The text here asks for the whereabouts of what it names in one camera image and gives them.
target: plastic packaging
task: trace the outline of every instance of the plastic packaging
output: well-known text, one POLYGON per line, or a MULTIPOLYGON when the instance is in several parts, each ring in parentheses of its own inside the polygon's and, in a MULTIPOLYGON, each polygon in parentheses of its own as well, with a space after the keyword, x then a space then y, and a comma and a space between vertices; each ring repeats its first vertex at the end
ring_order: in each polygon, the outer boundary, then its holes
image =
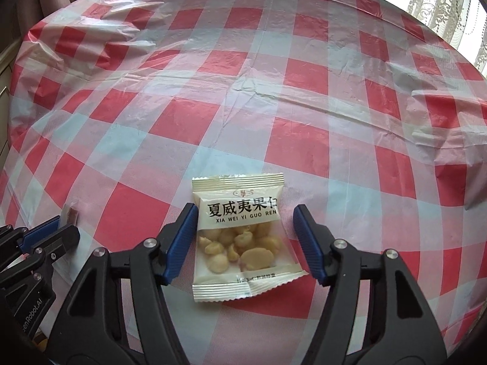
POLYGON ((63 227, 66 224, 71 224, 76 226, 76 222, 78 221, 78 200, 72 200, 68 203, 65 203, 61 214, 59 216, 59 228, 63 227))
POLYGON ((282 173, 193 178, 196 302, 256 296, 307 274, 281 223, 283 187, 282 173))

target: table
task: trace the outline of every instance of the table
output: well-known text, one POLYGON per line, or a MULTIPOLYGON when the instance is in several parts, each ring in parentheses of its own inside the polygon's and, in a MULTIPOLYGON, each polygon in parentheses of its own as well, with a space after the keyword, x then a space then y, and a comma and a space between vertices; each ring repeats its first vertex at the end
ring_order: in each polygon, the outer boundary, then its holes
MULTIPOLYGON (((17 226, 79 202, 80 245, 58 262, 44 330, 91 251, 156 235, 192 177, 283 171, 301 262, 298 203, 360 250, 396 248, 453 349, 487 295, 486 95, 470 63, 383 0, 74 2, 20 49, 0 180, 17 226)), ((195 304, 193 259, 165 288, 191 363, 300 363, 326 289, 307 276, 195 304)), ((137 347, 125 282, 124 306, 137 347)))

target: snack bag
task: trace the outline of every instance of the snack bag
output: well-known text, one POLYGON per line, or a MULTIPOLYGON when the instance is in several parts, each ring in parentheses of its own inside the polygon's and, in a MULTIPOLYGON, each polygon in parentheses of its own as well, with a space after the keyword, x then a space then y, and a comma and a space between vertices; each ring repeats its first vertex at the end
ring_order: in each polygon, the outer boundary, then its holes
POLYGON ((193 178, 196 302, 248 298, 307 274, 279 216, 284 175, 193 178))

